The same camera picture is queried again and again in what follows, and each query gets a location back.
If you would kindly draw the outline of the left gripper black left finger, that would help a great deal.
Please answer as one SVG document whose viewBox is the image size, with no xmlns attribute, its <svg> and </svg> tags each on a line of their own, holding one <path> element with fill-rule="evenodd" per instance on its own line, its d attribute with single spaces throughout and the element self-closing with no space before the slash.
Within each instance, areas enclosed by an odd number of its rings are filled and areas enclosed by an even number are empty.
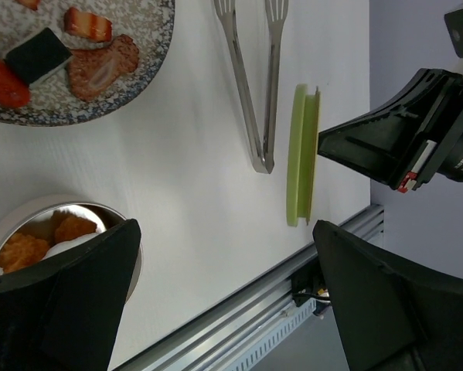
<svg viewBox="0 0 463 371">
<path fill-rule="evenodd" d="M 106 370 L 141 242 L 129 219 L 0 277 L 0 370 Z"/>
</svg>

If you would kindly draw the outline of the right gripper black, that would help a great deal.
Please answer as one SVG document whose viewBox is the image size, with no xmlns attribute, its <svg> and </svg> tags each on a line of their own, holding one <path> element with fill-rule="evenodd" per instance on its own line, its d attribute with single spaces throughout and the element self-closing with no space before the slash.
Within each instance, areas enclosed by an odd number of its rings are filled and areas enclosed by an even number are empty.
<svg viewBox="0 0 463 371">
<path fill-rule="evenodd" d="M 463 183 L 463 76 L 420 69 L 386 103 L 321 131 L 318 154 L 398 192 Z"/>
</svg>

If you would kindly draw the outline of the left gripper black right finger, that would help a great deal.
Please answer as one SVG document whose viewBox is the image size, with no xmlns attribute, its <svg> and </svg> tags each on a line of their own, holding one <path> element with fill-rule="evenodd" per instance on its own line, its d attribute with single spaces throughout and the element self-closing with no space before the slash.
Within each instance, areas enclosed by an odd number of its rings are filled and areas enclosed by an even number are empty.
<svg viewBox="0 0 463 371">
<path fill-rule="evenodd" d="M 313 237 L 351 370 L 463 370 L 463 279 L 327 221 Z"/>
</svg>

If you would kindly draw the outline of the stainless steel bowl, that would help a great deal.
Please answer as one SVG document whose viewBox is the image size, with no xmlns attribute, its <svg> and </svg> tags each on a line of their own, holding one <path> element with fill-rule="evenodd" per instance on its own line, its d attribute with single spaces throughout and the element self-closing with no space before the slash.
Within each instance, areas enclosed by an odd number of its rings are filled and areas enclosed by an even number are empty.
<svg viewBox="0 0 463 371">
<path fill-rule="evenodd" d="M 107 230 L 93 237 L 85 243 L 77 247 L 73 247 L 66 250 L 54 257 L 46 259 L 47 263 L 57 261 L 60 257 L 74 257 L 76 258 L 79 253 L 82 253 L 87 247 L 88 242 L 100 242 L 104 237 L 109 237 L 114 230 L 117 229 L 118 225 L 123 224 L 127 219 L 122 213 L 111 206 L 97 203 L 88 199 L 81 199 L 78 196 L 67 195 L 67 194 L 52 194 L 49 196 L 42 196 L 37 199 L 32 199 L 18 208 L 11 211 L 0 221 L 0 243 L 9 236 L 12 231 L 22 225 L 26 220 L 31 219 L 32 216 L 58 206 L 66 205 L 82 205 L 92 210 L 100 220 L 104 222 Z"/>
</svg>

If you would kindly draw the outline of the orange fried shrimp toy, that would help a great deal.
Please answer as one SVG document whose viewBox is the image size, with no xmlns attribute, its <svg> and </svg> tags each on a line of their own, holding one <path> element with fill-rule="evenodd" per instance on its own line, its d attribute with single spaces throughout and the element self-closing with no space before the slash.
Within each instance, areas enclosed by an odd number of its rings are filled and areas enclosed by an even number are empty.
<svg viewBox="0 0 463 371">
<path fill-rule="evenodd" d="M 54 241 L 55 243 L 67 242 L 96 231 L 97 224 L 95 222 L 79 216 L 68 216 L 56 228 Z"/>
</svg>

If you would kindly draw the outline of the green round lid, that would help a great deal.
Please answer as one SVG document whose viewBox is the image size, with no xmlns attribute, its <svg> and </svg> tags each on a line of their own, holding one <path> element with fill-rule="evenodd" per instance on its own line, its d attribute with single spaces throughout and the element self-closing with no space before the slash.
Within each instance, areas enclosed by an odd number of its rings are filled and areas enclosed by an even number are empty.
<svg viewBox="0 0 463 371">
<path fill-rule="evenodd" d="M 321 93 L 296 86 L 291 114 L 286 185 L 286 220 L 296 227 L 300 219 L 310 222 L 318 150 Z"/>
</svg>

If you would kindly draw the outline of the fried egg toy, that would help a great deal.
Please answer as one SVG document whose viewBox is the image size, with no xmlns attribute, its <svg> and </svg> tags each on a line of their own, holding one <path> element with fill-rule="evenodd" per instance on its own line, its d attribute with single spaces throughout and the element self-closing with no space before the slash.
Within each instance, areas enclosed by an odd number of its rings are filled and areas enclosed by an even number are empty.
<svg viewBox="0 0 463 371">
<path fill-rule="evenodd" d="M 55 243 L 54 232 L 68 216 L 79 216 L 95 222 L 97 224 L 97 231 L 95 233 L 78 237 L 75 240 Z M 100 217 L 86 206 L 75 204 L 58 206 L 46 211 L 42 211 L 35 216 L 32 216 L 31 219 L 26 220 L 22 225 L 16 227 L 12 233 L 7 236 L 3 242 L 0 243 L 0 250 L 3 248 L 8 239 L 15 233 L 34 236 L 35 238 L 46 240 L 50 245 L 50 249 L 46 253 L 45 257 L 41 260 L 43 261 L 73 247 L 77 247 L 106 230 L 107 227 L 104 225 L 104 222 L 100 220 Z M 4 273 L 0 268 L 0 276 L 2 275 L 4 275 Z"/>
</svg>

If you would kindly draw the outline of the stainless steel tongs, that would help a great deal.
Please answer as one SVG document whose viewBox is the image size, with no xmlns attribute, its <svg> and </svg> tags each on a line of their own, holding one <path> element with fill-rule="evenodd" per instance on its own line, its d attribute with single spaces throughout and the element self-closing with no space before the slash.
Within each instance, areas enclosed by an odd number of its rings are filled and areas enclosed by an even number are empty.
<svg viewBox="0 0 463 371">
<path fill-rule="evenodd" d="M 264 133 L 259 134 L 250 87 L 237 31 L 235 1 L 214 0 L 217 18 L 223 27 L 233 73 L 240 98 L 243 119 L 248 137 L 250 159 L 254 170 L 270 174 L 274 169 L 274 141 L 277 122 L 277 99 L 281 61 L 281 38 L 288 16 L 289 1 L 266 1 L 264 9 L 269 32 L 267 87 L 264 109 Z"/>
</svg>

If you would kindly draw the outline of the orange fried nugget toy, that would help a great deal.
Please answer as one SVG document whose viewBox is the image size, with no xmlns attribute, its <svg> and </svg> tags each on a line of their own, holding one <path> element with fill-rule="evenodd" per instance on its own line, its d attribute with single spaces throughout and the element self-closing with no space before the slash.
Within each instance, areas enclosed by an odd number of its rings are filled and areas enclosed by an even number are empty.
<svg viewBox="0 0 463 371">
<path fill-rule="evenodd" d="M 15 233 L 0 250 L 0 268 L 8 274 L 29 267 L 41 261 L 49 249 L 46 240 Z"/>
</svg>

